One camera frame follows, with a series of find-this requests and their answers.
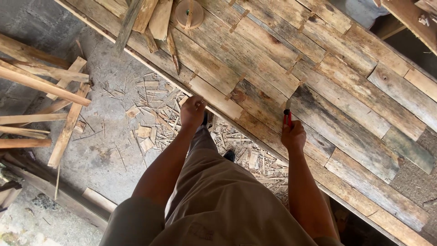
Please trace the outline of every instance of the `black shoe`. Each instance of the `black shoe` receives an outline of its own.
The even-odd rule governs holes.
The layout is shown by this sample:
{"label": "black shoe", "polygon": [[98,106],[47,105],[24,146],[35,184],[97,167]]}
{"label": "black shoe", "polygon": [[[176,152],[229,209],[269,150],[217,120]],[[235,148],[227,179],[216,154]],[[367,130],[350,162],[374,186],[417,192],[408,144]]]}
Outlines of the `black shoe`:
{"label": "black shoe", "polygon": [[234,162],[234,160],[235,160],[235,153],[234,153],[233,150],[228,150],[228,151],[223,155],[223,157],[224,157],[225,159],[228,159],[228,160]]}
{"label": "black shoe", "polygon": [[208,112],[206,112],[206,110],[203,112],[203,122],[202,125],[206,126],[206,124],[208,124]]}

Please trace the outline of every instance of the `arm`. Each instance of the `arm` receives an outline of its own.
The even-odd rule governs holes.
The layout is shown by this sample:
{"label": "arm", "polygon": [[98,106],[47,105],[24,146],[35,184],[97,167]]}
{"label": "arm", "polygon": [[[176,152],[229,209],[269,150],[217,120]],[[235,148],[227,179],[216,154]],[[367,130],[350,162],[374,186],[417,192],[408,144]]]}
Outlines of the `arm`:
{"label": "arm", "polygon": [[181,129],[171,144],[144,172],[132,197],[147,197],[166,206],[187,156],[197,127],[202,124],[206,102],[201,97],[190,97],[180,111]]}
{"label": "arm", "polygon": [[328,205],[317,187],[303,153],[306,132],[302,123],[293,128],[284,125],[281,142],[288,150],[288,203],[290,213],[311,238],[328,236],[338,239]]}

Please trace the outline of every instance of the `hand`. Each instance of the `hand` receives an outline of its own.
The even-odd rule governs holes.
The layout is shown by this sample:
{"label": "hand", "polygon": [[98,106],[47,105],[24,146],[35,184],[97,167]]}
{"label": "hand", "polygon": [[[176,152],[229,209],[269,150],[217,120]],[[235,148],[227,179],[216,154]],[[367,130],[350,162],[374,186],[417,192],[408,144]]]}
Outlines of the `hand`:
{"label": "hand", "polygon": [[203,122],[203,112],[207,102],[200,96],[188,98],[180,109],[181,129],[196,130]]}
{"label": "hand", "polygon": [[287,148],[288,153],[303,153],[305,146],[306,132],[300,120],[292,121],[292,128],[288,125],[282,127],[281,142]]}

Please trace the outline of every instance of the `forearm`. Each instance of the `forearm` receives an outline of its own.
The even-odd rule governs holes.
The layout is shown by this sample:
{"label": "forearm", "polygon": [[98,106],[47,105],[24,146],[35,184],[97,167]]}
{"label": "forearm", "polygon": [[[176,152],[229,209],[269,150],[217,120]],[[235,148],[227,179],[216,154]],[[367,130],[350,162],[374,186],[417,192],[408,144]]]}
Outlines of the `forearm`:
{"label": "forearm", "polygon": [[165,206],[176,185],[196,129],[182,128],[141,176],[132,197],[148,197]]}
{"label": "forearm", "polygon": [[303,152],[289,151],[288,203],[290,213],[312,237],[337,239],[328,205],[317,187]]}

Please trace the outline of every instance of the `roll of tape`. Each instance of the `roll of tape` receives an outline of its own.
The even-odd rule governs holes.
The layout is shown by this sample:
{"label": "roll of tape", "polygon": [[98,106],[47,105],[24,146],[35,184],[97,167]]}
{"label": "roll of tape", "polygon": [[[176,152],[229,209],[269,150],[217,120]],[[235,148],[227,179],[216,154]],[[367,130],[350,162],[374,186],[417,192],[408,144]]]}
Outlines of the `roll of tape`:
{"label": "roll of tape", "polygon": [[[187,23],[189,9],[190,9],[190,1],[193,1],[193,9],[192,9],[191,23]],[[195,0],[181,1],[176,6],[175,15],[176,15],[177,22],[183,29],[186,29],[187,26],[188,29],[198,28],[202,24],[203,16],[204,16],[202,5],[200,5],[200,3],[198,3]]]}

